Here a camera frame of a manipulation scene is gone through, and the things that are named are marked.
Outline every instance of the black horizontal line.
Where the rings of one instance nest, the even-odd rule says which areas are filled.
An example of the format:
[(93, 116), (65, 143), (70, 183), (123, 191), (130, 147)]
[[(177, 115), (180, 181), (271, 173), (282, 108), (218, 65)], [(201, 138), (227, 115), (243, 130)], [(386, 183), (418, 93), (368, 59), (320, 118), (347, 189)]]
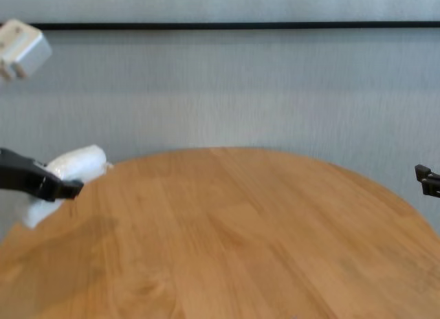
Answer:
[(240, 22), (240, 23), (34, 23), (41, 30), (282, 30), (440, 28), (440, 21)]

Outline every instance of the white wall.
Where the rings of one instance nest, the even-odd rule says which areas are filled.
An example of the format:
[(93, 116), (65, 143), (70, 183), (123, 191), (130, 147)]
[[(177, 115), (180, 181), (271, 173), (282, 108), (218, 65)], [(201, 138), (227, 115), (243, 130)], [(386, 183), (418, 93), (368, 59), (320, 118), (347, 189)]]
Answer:
[(47, 35), (48, 64), (1, 89), (2, 146), (44, 161), (97, 143), (113, 162), (193, 146), (283, 149), (383, 183), (440, 231), (440, 199), (421, 195), (413, 171), (440, 170), (438, 30)]
[(440, 0), (0, 0), (27, 22), (438, 21)]

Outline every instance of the white plastic object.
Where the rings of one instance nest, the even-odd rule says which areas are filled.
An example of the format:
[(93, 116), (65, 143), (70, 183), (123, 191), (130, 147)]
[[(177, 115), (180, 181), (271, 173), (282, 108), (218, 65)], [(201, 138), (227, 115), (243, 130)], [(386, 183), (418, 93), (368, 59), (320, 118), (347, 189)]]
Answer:
[[(80, 180), (83, 183), (104, 175), (107, 168), (107, 157), (96, 145), (80, 148), (57, 157), (45, 168), (61, 180)], [(35, 197), (27, 197), (16, 207), (21, 222), (35, 228), (42, 220), (50, 216), (63, 204), (64, 200), (46, 202)]]
[(35, 27), (9, 20), (0, 28), (0, 78), (27, 78), (51, 55), (49, 43)]

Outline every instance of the black clamp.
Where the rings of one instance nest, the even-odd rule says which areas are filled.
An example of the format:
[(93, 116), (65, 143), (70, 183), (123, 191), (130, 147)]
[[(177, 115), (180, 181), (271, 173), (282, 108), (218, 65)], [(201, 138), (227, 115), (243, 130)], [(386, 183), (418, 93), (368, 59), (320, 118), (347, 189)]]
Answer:
[(63, 181), (44, 169), (45, 165), (0, 148), (0, 189), (25, 192), (39, 199), (74, 199), (83, 188), (81, 181)]
[(421, 182), (424, 195), (440, 197), (440, 175), (431, 172), (431, 169), (418, 164), (415, 166), (415, 177)]

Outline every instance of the wooden tabletop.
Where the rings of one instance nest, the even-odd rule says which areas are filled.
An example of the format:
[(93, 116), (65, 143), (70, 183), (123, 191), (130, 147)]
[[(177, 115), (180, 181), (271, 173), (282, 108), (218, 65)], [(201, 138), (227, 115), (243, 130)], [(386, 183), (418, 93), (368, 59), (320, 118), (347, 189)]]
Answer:
[(440, 242), (405, 201), (332, 164), (164, 153), (14, 227), (0, 318), (440, 318)]

